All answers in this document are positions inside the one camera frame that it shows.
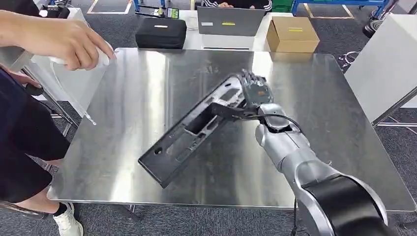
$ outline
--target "black case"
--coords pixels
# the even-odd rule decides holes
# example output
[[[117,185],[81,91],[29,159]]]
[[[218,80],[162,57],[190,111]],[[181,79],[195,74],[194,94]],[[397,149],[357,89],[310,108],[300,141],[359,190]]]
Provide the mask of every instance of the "black case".
[[[182,49],[187,33],[183,20],[148,17],[136,33],[138,48]]]

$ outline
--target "black cable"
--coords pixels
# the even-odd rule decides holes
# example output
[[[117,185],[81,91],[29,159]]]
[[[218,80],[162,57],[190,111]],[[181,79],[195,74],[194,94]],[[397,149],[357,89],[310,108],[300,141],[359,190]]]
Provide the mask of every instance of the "black cable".
[[[298,224],[297,224],[297,199],[294,198],[294,226],[291,230],[291,236],[296,236],[298,233],[304,233],[307,236],[310,236],[310,233],[306,230],[297,230]]]
[[[258,118],[262,118],[262,117],[280,117],[280,118],[284,118],[286,120],[289,120],[290,122],[292,122],[299,130],[300,133],[304,133],[301,129],[301,126],[293,119],[284,116],[284,115],[280,115],[280,114],[260,114],[260,115],[251,115],[251,116],[247,116],[247,117],[242,117],[243,119],[258,119]]]
[[[291,236],[296,236],[297,235],[297,199],[294,198],[294,226],[293,229],[291,230]]]

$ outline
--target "white sneaker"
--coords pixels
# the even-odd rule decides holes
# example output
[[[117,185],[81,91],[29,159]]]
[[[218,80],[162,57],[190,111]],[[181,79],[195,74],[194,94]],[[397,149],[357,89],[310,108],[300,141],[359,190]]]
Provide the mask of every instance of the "white sneaker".
[[[60,236],[83,236],[83,226],[74,218],[74,205],[72,203],[63,204],[66,205],[67,210],[59,216],[54,216]]]

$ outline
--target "green crate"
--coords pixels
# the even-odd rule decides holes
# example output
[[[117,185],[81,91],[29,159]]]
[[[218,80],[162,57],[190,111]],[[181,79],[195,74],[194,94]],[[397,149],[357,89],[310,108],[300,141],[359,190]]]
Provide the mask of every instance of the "green crate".
[[[273,0],[272,7],[274,6],[292,6],[293,0]]]
[[[292,6],[275,5],[272,6],[272,12],[291,12]]]

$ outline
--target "fingers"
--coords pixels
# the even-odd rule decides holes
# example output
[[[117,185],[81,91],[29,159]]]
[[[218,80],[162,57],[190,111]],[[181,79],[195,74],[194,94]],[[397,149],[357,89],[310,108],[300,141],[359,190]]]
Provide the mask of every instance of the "fingers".
[[[95,31],[93,31],[92,29],[88,28],[87,29],[87,36],[90,38],[90,40],[93,42],[93,44],[95,44],[110,59],[114,59],[115,58],[113,49]]]
[[[88,36],[86,36],[84,39],[84,49],[91,58],[91,64],[87,67],[88,70],[91,70],[97,66],[99,54],[96,46],[91,42]]]
[[[86,49],[84,48],[83,41],[76,41],[73,42],[72,45],[75,49],[75,55],[80,62],[80,69],[87,69],[91,66],[91,58],[87,53]]]
[[[78,60],[75,50],[72,47],[67,50],[64,61],[67,70],[76,70],[81,67],[80,61]]]
[[[42,86],[40,83],[36,82],[35,80],[31,79],[29,76],[22,74],[22,73],[15,73],[15,72],[8,72],[11,77],[13,77],[16,81],[18,81],[20,84],[31,84],[37,88],[41,88]]]

